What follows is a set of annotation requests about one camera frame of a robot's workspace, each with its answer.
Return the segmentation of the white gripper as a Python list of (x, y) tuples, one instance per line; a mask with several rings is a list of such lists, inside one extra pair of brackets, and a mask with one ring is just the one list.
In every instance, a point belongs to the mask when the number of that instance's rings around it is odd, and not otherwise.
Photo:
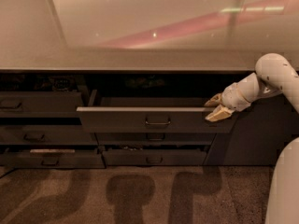
[(249, 106), (250, 102), (246, 100), (238, 84), (235, 82), (226, 87), (222, 94), (217, 93), (205, 102), (205, 107), (216, 107), (205, 117), (205, 120), (216, 122), (228, 119), (233, 115), (234, 111), (241, 112)]

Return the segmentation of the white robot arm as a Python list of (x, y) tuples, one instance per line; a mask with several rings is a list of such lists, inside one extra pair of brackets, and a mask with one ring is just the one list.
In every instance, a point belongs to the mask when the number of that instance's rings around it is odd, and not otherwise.
[[(255, 71), (215, 94), (206, 103), (213, 111), (206, 120), (230, 118), (259, 99), (282, 94), (299, 112), (299, 75), (276, 53), (262, 56)], [(265, 224), (299, 224), (299, 138), (284, 147), (278, 157), (270, 186)]]

